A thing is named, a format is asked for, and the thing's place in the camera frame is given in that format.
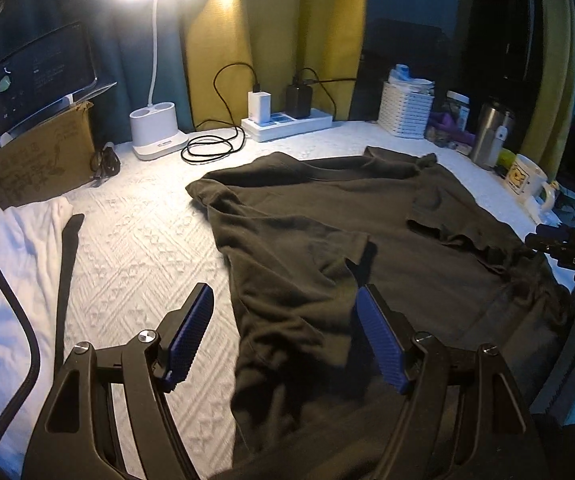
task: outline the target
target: yellow-green fabric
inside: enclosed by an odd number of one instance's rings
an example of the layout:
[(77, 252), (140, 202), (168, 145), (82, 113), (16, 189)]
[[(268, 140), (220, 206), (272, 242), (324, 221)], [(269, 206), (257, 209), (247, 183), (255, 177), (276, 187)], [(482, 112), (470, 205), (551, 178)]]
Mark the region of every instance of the yellow-green fabric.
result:
[(574, 0), (543, 0), (543, 79), (520, 153), (555, 178), (575, 107)]
[[(285, 105), (285, 87), (297, 68), (311, 66), (322, 78), (355, 77), (365, 27), (365, 0), (208, 0), (186, 17), (186, 62), (194, 123), (207, 118), (229, 120), (212, 87), (224, 65), (254, 65), (262, 88), (272, 94), (272, 110)], [(247, 116), (250, 71), (229, 68), (218, 87), (236, 121)], [(330, 84), (345, 120), (354, 86)], [(331, 112), (329, 98), (315, 90), (314, 106)]]

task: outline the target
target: teal curtain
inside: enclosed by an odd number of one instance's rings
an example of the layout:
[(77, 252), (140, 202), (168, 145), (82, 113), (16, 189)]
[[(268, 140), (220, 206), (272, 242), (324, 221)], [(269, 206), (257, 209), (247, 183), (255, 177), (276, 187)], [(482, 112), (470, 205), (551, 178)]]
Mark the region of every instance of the teal curtain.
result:
[[(180, 31), (180, 0), (158, 1), (158, 78), (154, 102), (176, 103), (178, 127), (193, 131)], [(131, 140), (129, 113), (147, 105), (152, 76), (152, 0), (0, 0), (0, 60), (72, 22), (86, 25), (101, 82), (118, 84), (96, 97), (94, 141)]]

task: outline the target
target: cardboard box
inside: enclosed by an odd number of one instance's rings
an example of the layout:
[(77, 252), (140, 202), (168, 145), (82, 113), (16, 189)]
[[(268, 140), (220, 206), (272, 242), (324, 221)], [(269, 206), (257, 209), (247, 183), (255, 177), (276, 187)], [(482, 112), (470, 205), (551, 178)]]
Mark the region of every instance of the cardboard box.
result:
[(0, 149), (0, 207), (42, 202), (91, 180), (89, 101), (33, 127)]

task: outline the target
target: power strip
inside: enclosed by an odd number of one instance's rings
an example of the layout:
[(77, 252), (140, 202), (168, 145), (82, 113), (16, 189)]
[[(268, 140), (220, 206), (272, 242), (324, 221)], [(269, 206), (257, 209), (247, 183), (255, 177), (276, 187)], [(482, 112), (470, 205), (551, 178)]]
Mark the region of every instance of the power strip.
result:
[(331, 115), (315, 108), (312, 108), (311, 115), (304, 119), (295, 119), (283, 112), (272, 114), (269, 119), (269, 123), (266, 124), (256, 124), (250, 119), (243, 119), (240, 125), (251, 139), (256, 140), (256, 142), (266, 142), (325, 130), (331, 128), (332, 124)]

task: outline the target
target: white textured bedsheet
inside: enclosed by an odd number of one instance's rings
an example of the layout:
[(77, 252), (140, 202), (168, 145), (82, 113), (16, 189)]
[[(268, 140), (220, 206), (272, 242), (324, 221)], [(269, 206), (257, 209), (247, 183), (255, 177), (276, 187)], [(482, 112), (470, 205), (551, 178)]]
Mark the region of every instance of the white textured bedsheet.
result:
[[(178, 432), (202, 478), (231, 465), (238, 332), (232, 313), (227, 270), (216, 250), (204, 213), (190, 202), (185, 187), (207, 171), (231, 168), (261, 155), (285, 152), (296, 158), (360, 155), (379, 146), (410, 155), (434, 152), (478, 204), (510, 224), (523, 239), (535, 224), (492, 174), (453, 150), (427, 140), (399, 139), (379, 126), (340, 123), (321, 132), (258, 144), (226, 159), (190, 166), (179, 153), (151, 162), (138, 160), (128, 144), (116, 147), (122, 169), (100, 187), (65, 196), (84, 213), (72, 278), (65, 352), (80, 340), (96, 348), (124, 344), (155, 328), (168, 310), (179, 308), (196, 282), (214, 289), (214, 316), (189, 373), (168, 396)], [(560, 283), (573, 287), (573, 273), (555, 269)], [(128, 471), (143, 477), (129, 427), (122, 388), (114, 388), (116, 418)]]

